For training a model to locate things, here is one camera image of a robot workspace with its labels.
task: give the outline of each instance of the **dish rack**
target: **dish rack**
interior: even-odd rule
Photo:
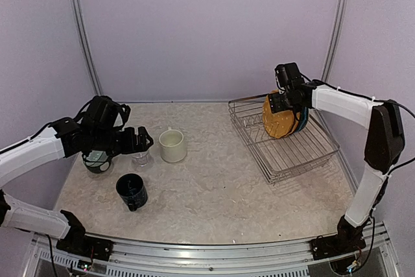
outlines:
[[[233,125],[248,147],[267,183],[274,184],[323,166],[338,151],[338,143],[310,111],[307,126],[286,138],[268,135],[262,120],[267,95],[229,101]]]

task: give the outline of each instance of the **table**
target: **table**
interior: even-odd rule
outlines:
[[[131,104],[127,125],[154,138],[153,163],[137,171],[131,156],[113,159],[103,174],[74,162],[56,209],[73,212],[90,233],[199,245],[262,243],[336,231],[352,194],[336,156],[324,166],[276,185],[265,183],[231,125],[226,103]],[[188,155],[160,158],[158,137],[181,130]],[[142,176],[148,202],[130,212],[115,191],[126,173]]]

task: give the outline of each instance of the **wall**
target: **wall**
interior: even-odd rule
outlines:
[[[348,0],[330,83],[380,99],[395,99],[415,111],[415,2]],[[415,156],[415,121],[402,113],[407,147],[401,161]],[[361,179],[366,133],[327,115],[357,180]],[[415,271],[414,165],[397,170],[375,214],[384,220],[403,275]]]
[[[0,149],[48,121],[75,115],[92,88],[69,0],[0,0]],[[52,208],[72,159],[49,163],[4,187]],[[19,276],[31,235],[0,228],[2,276]]]
[[[276,88],[278,63],[324,66],[337,0],[81,0],[104,93],[229,100]]]

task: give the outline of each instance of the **black mug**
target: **black mug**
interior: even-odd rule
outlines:
[[[116,190],[130,211],[136,211],[145,205],[148,196],[143,179],[139,175],[129,173],[118,179]]]

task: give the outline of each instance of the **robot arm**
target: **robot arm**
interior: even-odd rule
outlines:
[[[78,152],[105,151],[108,156],[146,151],[153,140],[144,127],[121,130],[130,109],[108,97],[94,97],[85,112],[74,119],[48,124],[38,134],[0,151],[0,189],[9,181],[45,163]],[[62,250],[108,260],[112,243],[85,236],[85,228],[70,212],[46,210],[17,200],[0,191],[0,225],[47,234],[59,239]]]
[[[399,108],[393,101],[369,100],[333,89],[319,80],[305,82],[295,63],[277,66],[276,78],[284,92],[268,95],[273,113],[292,110],[296,114],[303,107],[314,108],[349,119],[368,130],[362,180],[338,223],[337,235],[311,241],[314,259],[364,248],[362,230],[385,193],[389,172],[405,146]]]

